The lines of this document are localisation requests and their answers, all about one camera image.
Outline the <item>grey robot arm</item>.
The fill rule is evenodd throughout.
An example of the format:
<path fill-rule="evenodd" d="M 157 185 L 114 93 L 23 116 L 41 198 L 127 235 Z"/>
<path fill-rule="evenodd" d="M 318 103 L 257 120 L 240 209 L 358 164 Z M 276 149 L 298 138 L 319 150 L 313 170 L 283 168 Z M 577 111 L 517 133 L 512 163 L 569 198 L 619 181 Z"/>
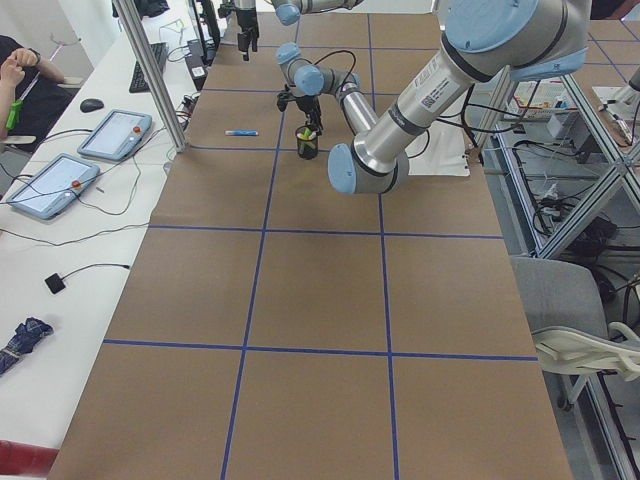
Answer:
<path fill-rule="evenodd" d="M 408 175 L 406 148 L 463 93 L 509 68 L 516 82 L 579 70 L 587 53 L 588 1 L 455 1 L 440 50 L 392 106 L 328 159 L 332 187 L 382 194 Z"/>
<path fill-rule="evenodd" d="M 277 18 L 283 25 L 298 22 L 301 15 L 324 13 L 336 9 L 351 10 L 363 1 L 272 1 Z M 320 61 L 330 54 L 347 53 L 353 63 L 348 71 L 325 68 Z M 307 117 L 306 126 L 321 135 L 323 125 L 318 97 L 333 96 L 354 135 L 370 130 L 377 122 L 373 108 L 361 92 L 360 77 L 353 72 L 356 58 L 351 51 L 330 52 L 315 63 L 304 58 L 295 42 L 281 45 L 276 53 L 277 63 L 285 79 L 284 90 L 278 94 L 277 106 L 285 111 L 295 102 Z"/>

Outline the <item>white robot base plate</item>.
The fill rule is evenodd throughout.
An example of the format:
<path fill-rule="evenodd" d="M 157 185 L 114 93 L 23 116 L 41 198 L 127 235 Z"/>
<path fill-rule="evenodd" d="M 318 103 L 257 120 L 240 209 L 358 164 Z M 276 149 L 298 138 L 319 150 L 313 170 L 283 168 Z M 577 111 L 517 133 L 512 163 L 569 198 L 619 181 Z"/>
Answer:
<path fill-rule="evenodd" d="M 470 175 L 464 132 L 455 126 L 435 122 L 407 148 L 411 176 Z"/>

